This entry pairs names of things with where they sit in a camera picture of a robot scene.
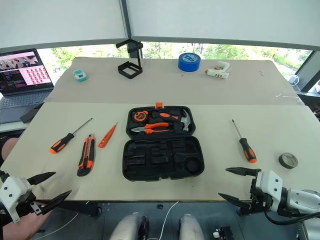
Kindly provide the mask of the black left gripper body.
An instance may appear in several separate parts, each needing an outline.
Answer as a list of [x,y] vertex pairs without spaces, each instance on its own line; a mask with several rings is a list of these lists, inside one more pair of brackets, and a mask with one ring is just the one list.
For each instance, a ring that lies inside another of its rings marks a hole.
[[35,213],[37,216],[43,213],[41,205],[36,203],[36,196],[32,193],[32,189],[27,187],[18,188],[15,210],[20,218],[29,213]]

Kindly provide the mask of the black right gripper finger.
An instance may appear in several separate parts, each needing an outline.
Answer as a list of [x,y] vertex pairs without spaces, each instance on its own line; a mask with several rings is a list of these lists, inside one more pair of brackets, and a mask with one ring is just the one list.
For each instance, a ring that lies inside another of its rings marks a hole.
[[253,176],[257,177],[258,173],[261,171],[259,168],[245,168],[245,167],[229,167],[225,169],[227,172],[240,175],[240,176]]
[[244,202],[239,200],[237,197],[225,194],[225,193],[218,193],[218,195],[220,197],[222,197],[224,200],[228,201],[229,203],[231,203],[232,205],[237,206],[237,214],[239,216],[249,216],[251,215],[251,204],[248,202]]

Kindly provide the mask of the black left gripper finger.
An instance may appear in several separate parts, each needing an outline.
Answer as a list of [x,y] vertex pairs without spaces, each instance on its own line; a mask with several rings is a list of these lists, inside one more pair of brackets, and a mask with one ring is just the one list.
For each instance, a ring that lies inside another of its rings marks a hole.
[[29,182],[30,185],[38,185],[38,184],[46,181],[47,179],[49,179],[50,177],[52,177],[55,174],[56,174],[55,171],[45,172],[45,173],[41,173],[41,174],[37,174],[35,176],[32,176],[32,177],[28,178],[27,181]]
[[53,198],[47,205],[44,207],[41,207],[41,214],[45,215],[51,210],[53,210],[55,207],[57,207],[60,203],[62,203],[72,192],[72,190],[68,190],[64,193],[61,193],[60,195]]

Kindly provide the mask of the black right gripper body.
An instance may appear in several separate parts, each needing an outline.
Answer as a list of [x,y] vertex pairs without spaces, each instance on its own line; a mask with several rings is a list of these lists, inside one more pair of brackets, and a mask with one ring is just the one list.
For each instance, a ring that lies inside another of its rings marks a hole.
[[272,197],[268,193],[262,192],[256,187],[257,178],[254,178],[250,186],[250,213],[269,212],[273,203]]

